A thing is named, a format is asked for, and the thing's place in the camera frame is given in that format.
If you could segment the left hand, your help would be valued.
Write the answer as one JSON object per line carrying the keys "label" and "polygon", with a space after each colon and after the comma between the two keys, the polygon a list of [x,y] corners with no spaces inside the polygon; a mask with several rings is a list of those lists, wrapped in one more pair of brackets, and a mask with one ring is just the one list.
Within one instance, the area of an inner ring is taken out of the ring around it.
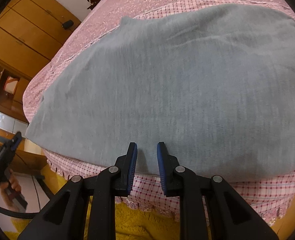
{"label": "left hand", "polygon": [[18,211],[18,207],[14,204],[12,200],[10,200],[9,196],[7,195],[6,189],[8,187],[11,187],[16,192],[21,192],[21,186],[17,178],[13,175],[13,171],[10,169],[9,172],[10,177],[8,179],[8,182],[5,181],[0,183],[0,193],[7,208],[11,211]]}

